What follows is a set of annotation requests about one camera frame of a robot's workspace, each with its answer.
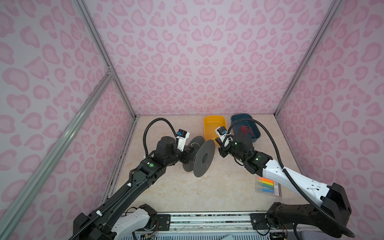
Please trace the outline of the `dark grey cable spool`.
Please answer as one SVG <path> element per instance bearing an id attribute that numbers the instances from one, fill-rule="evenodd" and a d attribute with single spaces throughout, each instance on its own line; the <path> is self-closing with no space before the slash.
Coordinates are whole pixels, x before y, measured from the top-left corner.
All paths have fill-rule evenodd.
<path id="1" fill-rule="evenodd" d="M 203 136 L 193 138 L 188 146 L 194 147 L 194 159 L 188 164 L 183 164 L 186 172 L 193 172 L 197 178 L 202 177 L 212 164 L 215 155 L 215 143 L 213 140 L 206 141 Z"/>

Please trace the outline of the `yellow plastic tray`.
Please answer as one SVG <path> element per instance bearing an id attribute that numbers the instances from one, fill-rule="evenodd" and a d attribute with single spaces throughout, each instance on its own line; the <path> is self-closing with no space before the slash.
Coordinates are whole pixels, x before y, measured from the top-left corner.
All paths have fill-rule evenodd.
<path id="1" fill-rule="evenodd" d="M 216 138 L 219 137 L 216 129 L 219 127 L 227 127 L 226 119 L 223 116 L 206 116 L 204 118 L 205 140 L 213 140 L 216 146 L 219 145 L 216 142 Z"/>

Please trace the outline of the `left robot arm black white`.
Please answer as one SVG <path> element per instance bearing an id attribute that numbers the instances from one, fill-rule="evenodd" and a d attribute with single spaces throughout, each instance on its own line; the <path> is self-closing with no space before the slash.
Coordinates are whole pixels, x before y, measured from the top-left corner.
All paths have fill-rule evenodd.
<path id="1" fill-rule="evenodd" d="M 193 160 L 198 147 L 182 144 L 181 138 L 162 137 L 157 148 L 129 173 L 128 181 L 90 214 L 78 215 L 73 223 L 72 240 L 118 240 L 139 229 L 155 227 L 156 211 L 148 205 L 122 218 L 129 206 L 162 175 L 167 167 Z"/>

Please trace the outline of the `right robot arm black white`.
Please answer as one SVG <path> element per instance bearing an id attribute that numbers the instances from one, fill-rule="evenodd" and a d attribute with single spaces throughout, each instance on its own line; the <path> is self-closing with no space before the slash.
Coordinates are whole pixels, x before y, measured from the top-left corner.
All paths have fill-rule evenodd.
<path id="1" fill-rule="evenodd" d="M 250 174 L 272 180 L 307 201 L 302 205 L 274 202 L 266 212 L 266 225 L 278 228 L 302 224 L 317 227 L 334 238 L 355 237 L 347 228 L 352 209 L 341 185 L 318 182 L 284 167 L 280 160 L 256 151 L 246 135 L 232 136 L 223 132 L 218 134 L 216 141 L 222 157 L 234 157 Z"/>

